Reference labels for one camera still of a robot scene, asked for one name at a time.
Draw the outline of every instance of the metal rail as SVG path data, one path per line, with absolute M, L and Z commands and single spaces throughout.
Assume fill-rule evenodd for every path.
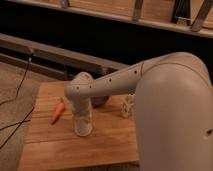
M 128 65 L 0 33 L 0 47 L 66 66 L 108 74 Z

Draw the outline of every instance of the white plastic part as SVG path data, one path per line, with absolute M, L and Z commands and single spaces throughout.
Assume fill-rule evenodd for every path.
M 182 65 L 158 65 L 143 75 L 135 92 L 143 171 L 213 171 L 211 89 Z
M 65 90 L 75 116 L 88 116 L 90 97 L 135 93 L 143 171 L 213 171 L 212 84 L 199 58 L 172 53 L 94 81 L 80 80 Z
M 128 94 L 125 96 L 121 108 L 121 115 L 124 118 L 130 117 L 134 113 L 134 98 L 134 94 Z
M 90 83 L 92 76 L 86 72 L 79 73 L 68 86 L 75 87 L 75 91 L 81 91 L 78 84 Z M 87 136 L 92 131 L 91 111 L 92 105 L 90 98 L 79 98 L 72 96 L 69 89 L 65 89 L 65 95 L 72 102 L 74 114 L 74 131 L 78 136 Z

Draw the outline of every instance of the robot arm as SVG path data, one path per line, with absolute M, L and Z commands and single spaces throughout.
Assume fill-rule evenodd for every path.
M 65 95 L 74 107 L 76 134 L 86 136 L 92 130 L 91 122 L 84 122 L 91 115 L 90 97 L 135 93 L 136 136 L 143 170 L 212 171 L 211 89 L 205 65 L 180 52 L 97 80 L 80 73 L 66 87 Z

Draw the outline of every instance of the small white object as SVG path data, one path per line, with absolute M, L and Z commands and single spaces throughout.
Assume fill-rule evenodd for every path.
M 134 94 L 128 94 L 122 104 L 121 114 L 124 118 L 128 118 L 133 114 Z
M 74 116 L 74 130 L 76 135 L 85 137 L 92 131 L 91 114 L 87 116 Z

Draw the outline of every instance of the floor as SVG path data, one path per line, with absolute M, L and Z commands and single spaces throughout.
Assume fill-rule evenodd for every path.
M 24 69 L 0 62 L 0 103 L 13 98 L 23 77 Z M 53 78 L 28 71 L 20 89 L 18 98 L 0 106 L 0 128 L 21 121 L 32 109 L 39 85 L 42 82 L 56 81 Z M 24 137 L 29 122 L 24 123 L 8 143 L 0 149 L 0 170 L 15 171 L 23 149 Z M 16 126 L 0 131 L 0 146 Z M 92 168 L 71 169 L 72 171 L 138 171 L 138 163 L 99 166 Z

